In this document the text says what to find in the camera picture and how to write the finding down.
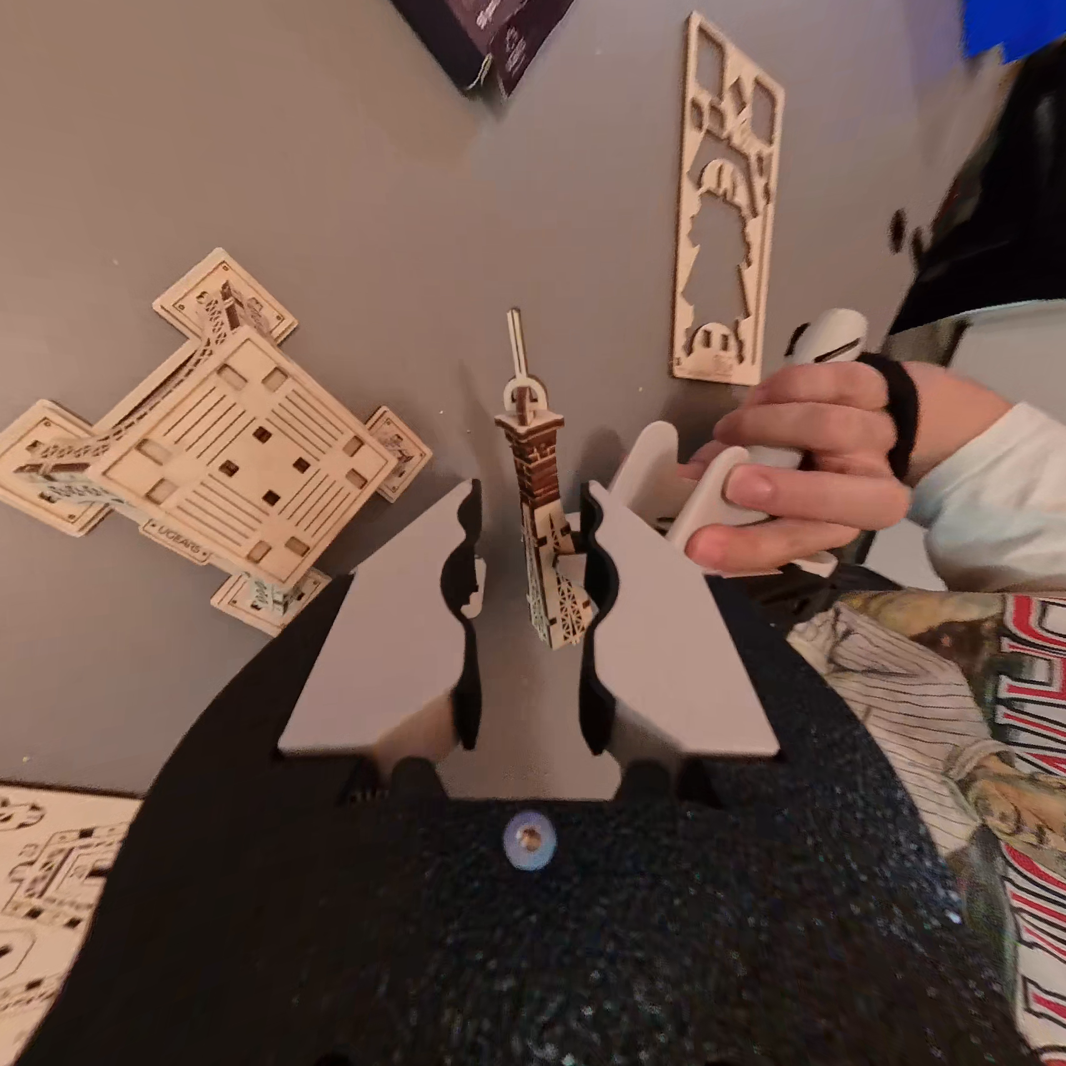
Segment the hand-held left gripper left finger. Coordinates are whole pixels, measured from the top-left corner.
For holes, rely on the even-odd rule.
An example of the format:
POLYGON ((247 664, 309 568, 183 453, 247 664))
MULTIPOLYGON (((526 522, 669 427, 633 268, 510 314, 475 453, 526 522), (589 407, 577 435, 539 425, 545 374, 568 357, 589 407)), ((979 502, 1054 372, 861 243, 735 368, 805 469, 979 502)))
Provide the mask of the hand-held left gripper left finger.
POLYGON ((354 569, 278 752, 440 762, 473 750, 482 515, 480 481, 461 482, 354 569))

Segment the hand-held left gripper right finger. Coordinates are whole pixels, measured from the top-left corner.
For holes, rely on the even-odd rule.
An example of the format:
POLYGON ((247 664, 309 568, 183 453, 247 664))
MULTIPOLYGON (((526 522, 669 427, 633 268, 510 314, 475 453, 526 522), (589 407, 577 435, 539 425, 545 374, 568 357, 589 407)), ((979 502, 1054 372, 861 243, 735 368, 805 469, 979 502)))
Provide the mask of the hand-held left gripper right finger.
POLYGON ((617 763, 770 760, 780 742, 700 568, 596 481, 582 487, 579 723, 617 763))

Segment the wooden tower model spire section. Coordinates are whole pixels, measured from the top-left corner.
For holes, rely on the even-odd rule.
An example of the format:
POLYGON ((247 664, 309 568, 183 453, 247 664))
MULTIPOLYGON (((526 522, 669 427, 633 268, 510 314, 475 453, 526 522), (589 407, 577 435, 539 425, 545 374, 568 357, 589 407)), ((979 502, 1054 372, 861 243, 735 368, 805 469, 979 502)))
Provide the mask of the wooden tower model spire section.
POLYGON ((508 309, 507 327, 514 374, 495 422, 516 473, 530 618, 542 641, 556 650, 581 643, 596 609, 583 586, 580 518, 564 512, 560 492, 556 445, 565 420, 550 408, 546 386, 529 370, 519 309, 508 309))

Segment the grey desk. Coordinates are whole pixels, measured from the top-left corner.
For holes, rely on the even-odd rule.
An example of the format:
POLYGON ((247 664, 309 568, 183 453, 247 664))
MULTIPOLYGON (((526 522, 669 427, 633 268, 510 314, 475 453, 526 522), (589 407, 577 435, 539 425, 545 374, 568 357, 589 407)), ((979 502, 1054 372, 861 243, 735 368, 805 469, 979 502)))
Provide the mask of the grey desk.
POLYGON ((2 427, 39 399, 100 420, 179 348, 152 301, 215 247, 298 318, 285 351, 434 458, 373 498, 342 575, 457 481, 484 486, 485 711, 447 786, 605 797, 577 721, 580 650, 526 608, 494 417, 524 318, 566 424, 566 506, 647 423, 707 441, 728 389, 668 370, 687 16, 786 91, 766 366, 829 307, 881 338, 994 111, 957 2, 576 2, 506 101, 461 94, 389 2, 2 2, 2 427))

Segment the person's right hand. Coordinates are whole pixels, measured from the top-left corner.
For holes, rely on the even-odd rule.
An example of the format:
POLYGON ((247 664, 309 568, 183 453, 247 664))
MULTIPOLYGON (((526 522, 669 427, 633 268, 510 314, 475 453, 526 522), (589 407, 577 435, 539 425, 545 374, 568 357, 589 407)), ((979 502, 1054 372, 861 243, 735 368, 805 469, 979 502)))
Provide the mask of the person's right hand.
POLYGON ((701 526, 687 556, 723 575, 755 574, 846 547, 863 531, 904 518, 911 492, 891 469, 897 425, 884 376, 863 364, 787 366, 718 419, 679 473, 697 480, 730 446, 784 447, 800 469, 749 462, 733 468, 725 497, 764 513, 753 526, 701 526))

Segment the wooden tower model base section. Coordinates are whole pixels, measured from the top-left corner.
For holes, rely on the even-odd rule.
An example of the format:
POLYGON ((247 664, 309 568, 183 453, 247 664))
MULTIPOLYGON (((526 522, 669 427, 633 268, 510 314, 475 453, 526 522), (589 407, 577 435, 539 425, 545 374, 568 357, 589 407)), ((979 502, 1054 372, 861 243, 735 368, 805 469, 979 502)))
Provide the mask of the wooden tower model base section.
POLYGON ((314 562, 373 495, 433 457, 366 421, 282 351, 298 320, 224 248, 154 300, 182 345, 88 424, 48 400, 2 432, 4 503, 72 537, 112 513, 227 579, 211 605, 276 636, 330 581, 314 562))

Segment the person's printed striped shirt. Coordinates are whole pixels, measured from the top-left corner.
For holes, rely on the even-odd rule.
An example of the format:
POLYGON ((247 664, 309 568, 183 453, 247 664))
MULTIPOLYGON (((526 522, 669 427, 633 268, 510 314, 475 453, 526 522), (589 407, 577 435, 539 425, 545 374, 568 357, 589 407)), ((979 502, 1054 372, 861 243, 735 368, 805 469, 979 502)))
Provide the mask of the person's printed striped shirt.
POLYGON ((849 593, 788 641, 911 795, 1020 1034, 1064 1064, 1064 595, 849 593))

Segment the blue plastic bin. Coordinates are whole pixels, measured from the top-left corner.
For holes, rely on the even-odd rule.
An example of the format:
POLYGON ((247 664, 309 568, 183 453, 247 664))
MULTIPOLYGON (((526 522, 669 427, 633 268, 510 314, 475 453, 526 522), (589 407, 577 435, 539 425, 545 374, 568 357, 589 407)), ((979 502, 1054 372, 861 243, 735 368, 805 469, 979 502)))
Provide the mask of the blue plastic bin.
POLYGON ((1065 1, 964 1, 962 10, 967 59, 1000 49, 1015 62, 1065 35, 1065 1))

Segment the wooden sheet with numbered parts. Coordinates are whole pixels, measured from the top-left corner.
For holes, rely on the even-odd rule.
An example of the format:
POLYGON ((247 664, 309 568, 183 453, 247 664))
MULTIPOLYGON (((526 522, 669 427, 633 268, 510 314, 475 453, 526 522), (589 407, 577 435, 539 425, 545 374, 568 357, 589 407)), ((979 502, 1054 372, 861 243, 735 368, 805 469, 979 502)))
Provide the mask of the wooden sheet with numbered parts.
POLYGON ((72 969, 139 797, 1 786, 1 1063, 14 1064, 72 969))

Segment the purple model kit box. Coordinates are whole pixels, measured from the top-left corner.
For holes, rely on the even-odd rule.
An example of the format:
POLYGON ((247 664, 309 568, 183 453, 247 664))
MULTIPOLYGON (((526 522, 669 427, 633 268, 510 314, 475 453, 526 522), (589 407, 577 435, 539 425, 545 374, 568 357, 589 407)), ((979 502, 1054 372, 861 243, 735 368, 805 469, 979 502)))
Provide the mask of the purple model kit box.
POLYGON ((393 1, 449 79, 468 95, 494 80, 508 98, 571 1, 393 1))

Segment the empty wooden cut-out frame sheet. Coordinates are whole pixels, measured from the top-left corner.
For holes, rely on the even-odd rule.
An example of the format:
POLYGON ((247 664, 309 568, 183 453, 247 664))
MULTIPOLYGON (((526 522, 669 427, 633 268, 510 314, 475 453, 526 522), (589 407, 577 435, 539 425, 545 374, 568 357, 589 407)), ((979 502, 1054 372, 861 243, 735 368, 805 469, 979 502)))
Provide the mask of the empty wooden cut-out frame sheet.
POLYGON ((687 16, 682 62, 671 372, 676 379, 755 385, 762 377, 768 279, 780 182, 784 87, 699 11, 687 16), (699 314, 687 294, 700 259, 694 225, 715 201, 739 220, 741 311, 699 314))

